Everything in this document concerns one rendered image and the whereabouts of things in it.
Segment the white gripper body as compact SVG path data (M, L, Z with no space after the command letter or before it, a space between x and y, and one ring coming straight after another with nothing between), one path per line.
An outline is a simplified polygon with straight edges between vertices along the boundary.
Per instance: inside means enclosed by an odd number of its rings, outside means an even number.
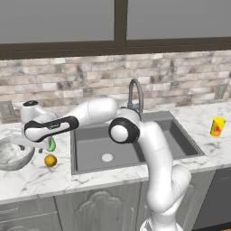
M11 143L21 145L21 146L29 146L34 148L40 148L45 149L46 143L36 143L28 140L26 137L24 137L20 132L13 132L11 135Z

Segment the green corn cob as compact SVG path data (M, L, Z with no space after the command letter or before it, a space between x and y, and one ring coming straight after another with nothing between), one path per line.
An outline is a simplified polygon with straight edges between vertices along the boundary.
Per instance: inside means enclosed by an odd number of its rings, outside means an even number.
M53 152L56 149L56 143L55 143L54 138L50 136L48 139L48 142L49 142L49 147L47 148L47 151Z

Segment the grey marble bowl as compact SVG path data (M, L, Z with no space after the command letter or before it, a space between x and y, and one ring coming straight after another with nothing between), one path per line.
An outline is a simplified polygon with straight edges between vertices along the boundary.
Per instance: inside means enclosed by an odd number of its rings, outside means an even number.
M27 165L34 156L35 149L11 143L10 137L0 139L0 171L18 171Z

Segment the yellow lemon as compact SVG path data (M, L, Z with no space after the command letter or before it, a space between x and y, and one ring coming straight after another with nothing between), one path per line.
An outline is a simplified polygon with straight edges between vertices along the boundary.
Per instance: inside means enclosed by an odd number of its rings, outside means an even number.
M57 158L54 155L49 154L44 158L44 163L48 167L54 167L57 164Z

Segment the grey sink basin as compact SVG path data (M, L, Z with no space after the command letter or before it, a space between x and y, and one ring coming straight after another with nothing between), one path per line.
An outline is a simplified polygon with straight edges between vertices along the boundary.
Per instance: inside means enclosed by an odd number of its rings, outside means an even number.
M144 113L142 119L161 127L174 160L205 155L170 111ZM72 175L145 164L139 144L114 143L107 124L71 131L70 155Z

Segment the yellow cup with red print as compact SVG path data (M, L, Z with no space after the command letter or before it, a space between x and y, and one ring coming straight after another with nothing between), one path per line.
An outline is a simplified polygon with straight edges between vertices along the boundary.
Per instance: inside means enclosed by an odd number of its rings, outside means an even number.
M214 137L219 137L221 135L221 132L223 131L225 124L226 120L223 117L214 117L210 134Z

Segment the grey carved drawer front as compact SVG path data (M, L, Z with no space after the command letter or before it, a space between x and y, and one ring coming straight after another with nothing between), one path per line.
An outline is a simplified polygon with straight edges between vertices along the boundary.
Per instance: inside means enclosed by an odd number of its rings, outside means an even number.
M0 222L0 231L62 231L56 213Z

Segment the grey carved cupboard door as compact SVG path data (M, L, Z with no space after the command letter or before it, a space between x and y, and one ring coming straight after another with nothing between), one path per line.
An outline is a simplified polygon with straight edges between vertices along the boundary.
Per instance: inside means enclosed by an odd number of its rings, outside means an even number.
M193 173L187 192L180 203L176 213L176 221L183 231L191 231L197 216L208 193L215 171ZM137 210L136 231L140 231L143 222L151 215L151 209L147 206L146 193L148 182L141 184L139 208Z
M135 231L140 184L55 197L63 231Z

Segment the grey curved tap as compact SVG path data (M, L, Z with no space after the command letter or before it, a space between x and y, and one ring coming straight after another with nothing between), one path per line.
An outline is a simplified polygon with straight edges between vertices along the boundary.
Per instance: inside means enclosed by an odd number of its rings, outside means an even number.
M138 92L139 102L137 104L133 103L134 86L136 86ZM140 82L137 79L132 79L130 81L127 107L139 112L140 114L143 112L143 90Z

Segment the dark framed window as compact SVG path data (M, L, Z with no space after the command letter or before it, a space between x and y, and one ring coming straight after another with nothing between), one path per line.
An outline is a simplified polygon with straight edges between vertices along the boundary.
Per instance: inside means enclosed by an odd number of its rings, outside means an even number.
M231 50L231 0L0 0L0 60Z

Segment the dark grey dishwasher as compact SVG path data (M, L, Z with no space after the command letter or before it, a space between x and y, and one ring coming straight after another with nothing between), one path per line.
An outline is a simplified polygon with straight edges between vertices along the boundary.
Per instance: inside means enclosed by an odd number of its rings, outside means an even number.
M231 231L231 167L217 170L192 231Z

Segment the grey wall socket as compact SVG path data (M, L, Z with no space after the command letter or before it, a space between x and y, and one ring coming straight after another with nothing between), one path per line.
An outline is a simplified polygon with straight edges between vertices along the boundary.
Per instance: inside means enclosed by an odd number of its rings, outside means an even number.
M15 112L11 101L0 102L0 113L3 119L14 118Z
M222 99L225 95L227 84L219 84L217 86L215 99Z

